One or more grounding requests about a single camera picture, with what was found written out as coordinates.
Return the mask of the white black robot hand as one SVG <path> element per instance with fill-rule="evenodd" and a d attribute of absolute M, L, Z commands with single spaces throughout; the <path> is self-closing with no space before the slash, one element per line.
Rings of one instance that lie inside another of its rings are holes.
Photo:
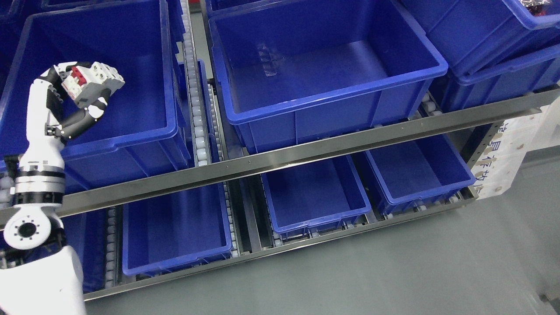
<path fill-rule="evenodd" d="M 102 119 L 111 96 L 109 89 L 104 90 L 98 100 L 80 109 L 62 87 L 67 66 L 90 66 L 92 63 L 73 61 L 56 64 L 33 81 L 27 105 L 28 147 L 19 156 L 21 169 L 34 166 L 63 169 L 65 163 L 61 151 L 66 143 Z"/>

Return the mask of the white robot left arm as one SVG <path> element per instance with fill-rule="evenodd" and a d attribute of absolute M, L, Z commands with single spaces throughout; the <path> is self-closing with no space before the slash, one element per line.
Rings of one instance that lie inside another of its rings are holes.
<path fill-rule="evenodd" d="M 85 315 L 83 269 L 56 210 L 65 193 L 64 163 L 21 163 L 16 209 L 3 230 L 1 309 L 8 315 Z"/>

